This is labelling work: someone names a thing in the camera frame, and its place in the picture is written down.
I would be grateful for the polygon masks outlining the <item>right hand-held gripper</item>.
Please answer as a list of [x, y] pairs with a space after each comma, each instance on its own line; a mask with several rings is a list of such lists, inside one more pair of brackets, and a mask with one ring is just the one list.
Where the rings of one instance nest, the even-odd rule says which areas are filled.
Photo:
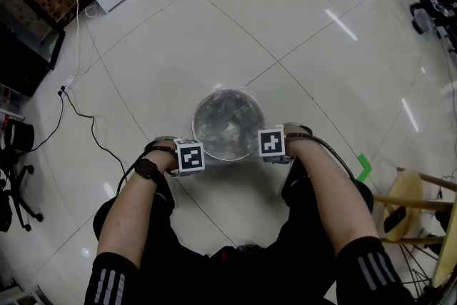
[[292, 158], [286, 154], [284, 125], [258, 130], [258, 155], [266, 163], [288, 164]]

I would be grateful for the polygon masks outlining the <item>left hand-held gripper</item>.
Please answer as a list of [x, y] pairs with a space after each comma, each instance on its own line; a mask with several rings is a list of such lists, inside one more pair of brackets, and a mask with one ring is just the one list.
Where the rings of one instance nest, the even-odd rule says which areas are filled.
[[200, 141], [172, 136], [168, 136], [168, 139], [176, 146], [171, 155], [178, 162], [178, 168], [170, 170], [170, 175], [190, 176], [201, 173], [205, 169], [204, 146]]

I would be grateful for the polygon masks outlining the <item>person's left forearm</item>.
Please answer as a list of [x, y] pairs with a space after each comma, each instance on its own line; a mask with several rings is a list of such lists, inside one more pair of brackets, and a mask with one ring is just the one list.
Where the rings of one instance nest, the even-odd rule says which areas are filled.
[[99, 237], [98, 255], [117, 254], [136, 267], [141, 266], [156, 187], [151, 179], [137, 173], [131, 175], [106, 217]]

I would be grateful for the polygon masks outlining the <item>person's right forearm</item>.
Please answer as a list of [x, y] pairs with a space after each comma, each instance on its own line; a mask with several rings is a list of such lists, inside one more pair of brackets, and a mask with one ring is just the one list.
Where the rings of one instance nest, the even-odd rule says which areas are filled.
[[307, 170], [335, 254], [357, 239], [378, 237], [362, 195], [322, 145], [310, 139], [291, 139], [286, 148], [288, 155], [298, 158]]

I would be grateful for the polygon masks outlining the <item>person's right black shoe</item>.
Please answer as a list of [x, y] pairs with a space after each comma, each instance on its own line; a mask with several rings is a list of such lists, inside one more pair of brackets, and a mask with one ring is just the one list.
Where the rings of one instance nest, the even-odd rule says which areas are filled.
[[299, 199], [308, 184], [308, 173], [298, 158], [292, 162], [286, 180], [281, 189], [281, 198], [288, 207]]

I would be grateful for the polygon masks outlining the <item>black wristwatch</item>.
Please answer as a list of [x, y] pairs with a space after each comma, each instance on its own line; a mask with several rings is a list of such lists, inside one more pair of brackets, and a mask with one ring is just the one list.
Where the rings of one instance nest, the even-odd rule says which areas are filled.
[[159, 171], [158, 166], [154, 162], [148, 159], [140, 159], [136, 162], [134, 167], [135, 179], [150, 181], [153, 182], [156, 186], [158, 186], [161, 181], [161, 177], [161, 172]]

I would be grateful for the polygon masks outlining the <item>green floor tape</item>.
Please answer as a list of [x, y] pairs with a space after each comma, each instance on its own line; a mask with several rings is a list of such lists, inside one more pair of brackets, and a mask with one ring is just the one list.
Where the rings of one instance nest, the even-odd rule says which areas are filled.
[[364, 154], [358, 155], [358, 162], [361, 165], [362, 171], [358, 175], [357, 180], [364, 183], [372, 172], [372, 165]]

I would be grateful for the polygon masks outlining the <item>person in black clothes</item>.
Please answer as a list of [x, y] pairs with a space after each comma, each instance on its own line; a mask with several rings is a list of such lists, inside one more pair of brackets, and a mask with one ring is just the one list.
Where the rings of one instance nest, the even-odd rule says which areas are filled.
[[287, 198], [289, 217], [277, 240], [252, 252], [226, 246], [210, 257], [179, 243], [170, 222], [173, 199], [155, 163], [142, 159], [135, 172], [156, 182], [165, 195], [151, 207], [141, 265], [111, 252], [97, 256], [84, 305], [152, 305], [154, 294], [160, 304], [183, 300], [199, 305], [215, 296], [229, 305], [275, 298], [324, 305], [331, 286], [338, 305], [375, 300], [357, 259], [368, 240], [334, 254], [301, 163], [294, 162], [287, 177], [298, 190]]

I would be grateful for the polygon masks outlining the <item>black smartphone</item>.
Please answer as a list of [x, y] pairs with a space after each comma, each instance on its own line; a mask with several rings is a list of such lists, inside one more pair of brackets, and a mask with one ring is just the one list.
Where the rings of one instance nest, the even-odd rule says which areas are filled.
[[406, 207], [399, 206], [396, 210], [392, 211], [383, 222], [385, 233], [394, 230], [406, 218]]

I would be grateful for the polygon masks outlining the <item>wooden stool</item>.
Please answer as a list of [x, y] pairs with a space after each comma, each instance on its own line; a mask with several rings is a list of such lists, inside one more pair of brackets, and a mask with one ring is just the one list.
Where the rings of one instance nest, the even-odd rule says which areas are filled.
[[384, 205], [384, 219], [399, 206], [406, 207], [406, 218], [392, 231], [385, 233], [382, 241], [387, 244], [406, 245], [437, 245], [441, 244], [444, 236], [408, 238], [407, 233], [416, 225], [422, 211], [447, 211], [450, 209], [446, 202], [423, 199], [423, 182], [427, 182], [457, 193], [457, 184], [439, 179], [414, 170], [398, 167], [398, 175], [387, 196], [374, 196], [374, 201]]

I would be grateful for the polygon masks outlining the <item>person's black striped shirt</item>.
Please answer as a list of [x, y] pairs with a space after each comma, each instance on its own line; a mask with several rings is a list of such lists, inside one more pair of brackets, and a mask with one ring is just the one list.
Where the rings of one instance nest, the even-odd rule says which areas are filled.
[[122, 256], [103, 253], [94, 260], [84, 305], [152, 305], [154, 300], [161, 305], [179, 300], [199, 305], [210, 299], [226, 304], [259, 301], [272, 305], [284, 300], [321, 305], [326, 303], [324, 295], [330, 284], [336, 285], [338, 305], [415, 305], [381, 241], [374, 237], [347, 244], [315, 276], [309, 260], [293, 261], [290, 269], [281, 270], [261, 256], [256, 274], [236, 264], [243, 257], [233, 248], [224, 251], [228, 258], [222, 262], [220, 254], [208, 259], [184, 249], [181, 259], [195, 273], [177, 278], [164, 267], [140, 271]]

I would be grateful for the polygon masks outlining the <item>black cylindrical container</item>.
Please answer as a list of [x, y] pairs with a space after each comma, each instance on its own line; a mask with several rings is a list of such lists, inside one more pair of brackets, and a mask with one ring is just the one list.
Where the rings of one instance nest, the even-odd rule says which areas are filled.
[[34, 127], [22, 121], [9, 119], [5, 129], [5, 144], [17, 151], [31, 151], [34, 145]]

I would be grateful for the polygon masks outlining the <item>black office chair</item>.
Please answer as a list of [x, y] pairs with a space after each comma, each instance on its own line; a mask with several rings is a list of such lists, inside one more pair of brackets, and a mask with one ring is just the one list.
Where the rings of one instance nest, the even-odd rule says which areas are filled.
[[21, 184], [26, 174], [33, 175], [35, 168], [33, 165], [24, 165], [17, 174], [15, 167], [19, 162], [18, 155], [14, 150], [0, 148], [0, 231], [7, 232], [12, 223], [12, 210], [10, 200], [12, 200], [16, 215], [21, 227], [31, 231], [31, 225], [24, 222], [22, 209], [33, 219], [42, 222], [44, 217], [41, 213], [35, 214], [21, 195]]

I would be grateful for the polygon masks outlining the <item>clear storage shelf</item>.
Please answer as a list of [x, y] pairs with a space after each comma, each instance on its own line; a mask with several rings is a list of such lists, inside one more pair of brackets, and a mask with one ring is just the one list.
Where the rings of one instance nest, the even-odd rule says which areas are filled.
[[9, 119], [24, 121], [25, 116], [21, 114], [21, 94], [0, 84], [0, 123]]

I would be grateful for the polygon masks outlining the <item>black glass-door cabinet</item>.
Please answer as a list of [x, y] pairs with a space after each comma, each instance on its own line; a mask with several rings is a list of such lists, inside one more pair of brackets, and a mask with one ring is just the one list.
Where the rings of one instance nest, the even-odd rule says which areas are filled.
[[54, 70], [65, 35], [35, 0], [0, 0], [0, 84], [32, 97]]

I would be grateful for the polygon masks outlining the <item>light wooden board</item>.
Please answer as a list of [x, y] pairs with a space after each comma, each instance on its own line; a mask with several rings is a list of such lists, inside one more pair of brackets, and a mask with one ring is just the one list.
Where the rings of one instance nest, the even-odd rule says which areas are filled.
[[451, 204], [446, 202], [450, 211], [436, 211], [436, 220], [446, 232], [438, 261], [433, 274], [432, 285], [438, 288], [444, 284], [457, 266], [457, 193]]

